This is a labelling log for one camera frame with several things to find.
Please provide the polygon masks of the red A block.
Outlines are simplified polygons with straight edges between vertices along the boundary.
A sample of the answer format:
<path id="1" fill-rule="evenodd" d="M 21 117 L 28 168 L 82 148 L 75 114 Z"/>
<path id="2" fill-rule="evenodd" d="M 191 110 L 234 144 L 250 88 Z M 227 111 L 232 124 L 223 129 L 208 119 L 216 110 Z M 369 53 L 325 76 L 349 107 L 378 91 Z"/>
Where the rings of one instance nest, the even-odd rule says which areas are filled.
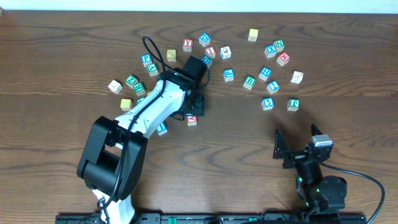
<path id="1" fill-rule="evenodd" d="M 196 126 L 197 125 L 197 117 L 196 116 L 186 116 L 188 126 Z"/>

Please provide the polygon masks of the red I block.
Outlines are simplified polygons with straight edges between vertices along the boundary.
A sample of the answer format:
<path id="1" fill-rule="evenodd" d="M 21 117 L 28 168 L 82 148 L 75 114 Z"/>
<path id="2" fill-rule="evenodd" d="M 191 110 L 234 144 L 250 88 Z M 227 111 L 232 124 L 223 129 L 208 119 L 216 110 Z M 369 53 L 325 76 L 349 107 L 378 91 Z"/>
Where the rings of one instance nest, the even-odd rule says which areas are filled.
<path id="1" fill-rule="evenodd" d="M 216 57 L 216 50 L 213 46 L 207 47 L 205 49 L 205 55 L 208 56 L 209 58 L 215 58 Z"/>

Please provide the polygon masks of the blue 2 block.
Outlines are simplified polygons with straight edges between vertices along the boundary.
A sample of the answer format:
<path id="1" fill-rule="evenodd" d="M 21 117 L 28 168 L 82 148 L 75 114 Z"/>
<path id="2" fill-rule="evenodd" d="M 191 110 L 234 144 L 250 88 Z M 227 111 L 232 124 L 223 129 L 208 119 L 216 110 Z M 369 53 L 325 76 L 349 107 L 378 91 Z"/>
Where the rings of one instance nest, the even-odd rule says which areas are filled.
<path id="1" fill-rule="evenodd" d="M 276 93 L 276 92 L 278 92 L 279 89 L 280 89 L 280 85 L 279 85 L 279 83 L 278 83 L 276 80 L 271 81 L 271 82 L 268 83 L 268 85 L 267 85 L 267 91 L 268 91 L 271 95 L 274 94 L 274 93 Z"/>

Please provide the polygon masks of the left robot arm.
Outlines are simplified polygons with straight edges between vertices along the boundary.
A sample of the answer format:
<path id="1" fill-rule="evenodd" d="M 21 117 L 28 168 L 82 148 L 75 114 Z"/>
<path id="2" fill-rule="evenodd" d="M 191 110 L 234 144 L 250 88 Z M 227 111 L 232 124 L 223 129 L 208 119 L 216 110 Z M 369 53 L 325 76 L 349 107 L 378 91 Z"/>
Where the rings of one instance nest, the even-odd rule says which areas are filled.
<path id="1" fill-rule="evenodd" d="M 152 90 L 132 110 L 114 120 L 99 117 L 90 130 L 77 175 L 97 197 L 101 223 L 131 223 L 131 192 L 141 176 L 147 143 L 166 118 L 204 113 L 200 82 L 207 68 L 162 72 Z"/>

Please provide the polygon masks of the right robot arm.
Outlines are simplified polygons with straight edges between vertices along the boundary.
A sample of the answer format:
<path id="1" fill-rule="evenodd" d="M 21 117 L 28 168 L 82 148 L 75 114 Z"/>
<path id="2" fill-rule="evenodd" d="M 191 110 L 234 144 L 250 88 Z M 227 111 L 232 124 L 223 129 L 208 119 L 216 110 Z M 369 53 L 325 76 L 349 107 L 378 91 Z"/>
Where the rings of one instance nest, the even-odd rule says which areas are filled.
<path id="1" fill-rule="evenodd" d="M 320 164 L 330 158 L 333 141 L 314 124 L 312 138 L 301 151 L 291 151 L 281 130 L 275 131 L 274 159 L 282 159 L 282 167 L 296 169 L 296 190 L 307 204 L 307 210 L 300 213 L 300 219 L 310 221 L 311 216 L 338 214 L 345 208 L 347 183 L 335 175 L 324 176 Z"/>

